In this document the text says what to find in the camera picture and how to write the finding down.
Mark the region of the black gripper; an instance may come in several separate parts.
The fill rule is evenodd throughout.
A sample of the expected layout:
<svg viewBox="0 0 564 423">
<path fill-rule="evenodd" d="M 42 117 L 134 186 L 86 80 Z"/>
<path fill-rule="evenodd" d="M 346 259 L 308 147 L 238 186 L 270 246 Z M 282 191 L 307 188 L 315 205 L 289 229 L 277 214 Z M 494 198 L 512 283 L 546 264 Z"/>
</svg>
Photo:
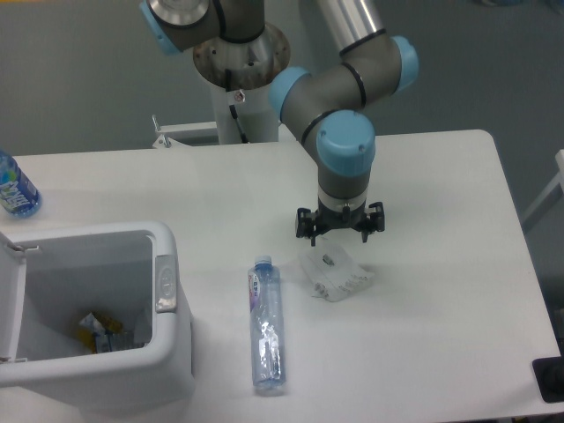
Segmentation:
<svg viewBox="0 0 564 423">
<path fill-rule="evenodd" d="M 385 230 L 385 211 L 382 202 L 375 202 L 366 207 L 366 202 L 357 206 L 331 209 L 321 198 L 318 199 L 317 211 L 298 208 L 295 219 L 295 235 L 307 238 L 310 245 L 316 245 L 316 238 L 329 230 L 351 228 L 361 234 L 363 242 L 373 233 Z"/>
</svg>

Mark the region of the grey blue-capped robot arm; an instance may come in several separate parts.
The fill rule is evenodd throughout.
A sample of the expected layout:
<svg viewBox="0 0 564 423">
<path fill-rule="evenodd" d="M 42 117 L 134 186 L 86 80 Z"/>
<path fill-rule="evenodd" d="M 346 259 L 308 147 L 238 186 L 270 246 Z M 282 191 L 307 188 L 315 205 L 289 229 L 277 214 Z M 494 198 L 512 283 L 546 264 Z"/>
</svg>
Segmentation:
<svg viewBox="0 0 564 423">
<path fill-rule="evenodd" d="M 290 65 L 285 35 L 261 1 L 143 1 L 161 50 L 190 51 L 209 86 L 219 142 L 263 143 L 287 127 L 316 163 L 318 207 L 300 208 L 296 234 L 314 240 L 351 228 L 367 238 L 385 228 L 381 203 L 367 202 L 375 129 L 363 108 L 400 92 L 419 74 L 414 46 L 389 36 L 372 1 L 322 1 L 340 61 L 313 75 Z"/>
</svg>

